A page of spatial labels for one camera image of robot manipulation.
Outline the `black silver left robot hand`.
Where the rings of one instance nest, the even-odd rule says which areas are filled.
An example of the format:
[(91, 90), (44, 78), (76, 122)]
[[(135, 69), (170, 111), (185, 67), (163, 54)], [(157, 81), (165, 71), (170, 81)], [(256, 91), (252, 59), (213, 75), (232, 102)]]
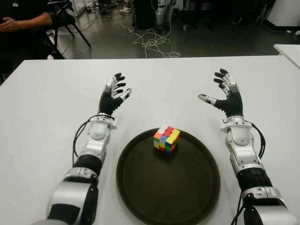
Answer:
[(99, 101), (99, 113), (105, 113), (109, 116), (127, 99), (132, 93), (132, 89), (124, 89), (126, 83), (123, 82), (125, 76), (117, 73), (111, 77), (105, 85)]

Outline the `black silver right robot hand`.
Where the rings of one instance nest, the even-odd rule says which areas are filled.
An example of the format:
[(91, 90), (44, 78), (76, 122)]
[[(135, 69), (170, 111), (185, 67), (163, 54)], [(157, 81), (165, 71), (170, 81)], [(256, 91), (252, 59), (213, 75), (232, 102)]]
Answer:
[(220, 100), (205, 94), (199, 94), (198, 98), (223, 111), (227, 117), (243, 117), (243, 102), (238, 84), (234, 77), (223, 68), (221, 68), (219, 72), (215, 72), (214, 75), (216, 78), (214, 78), (213, 81), (217, 83), (219, 88), (224, 92), (226, 99)]

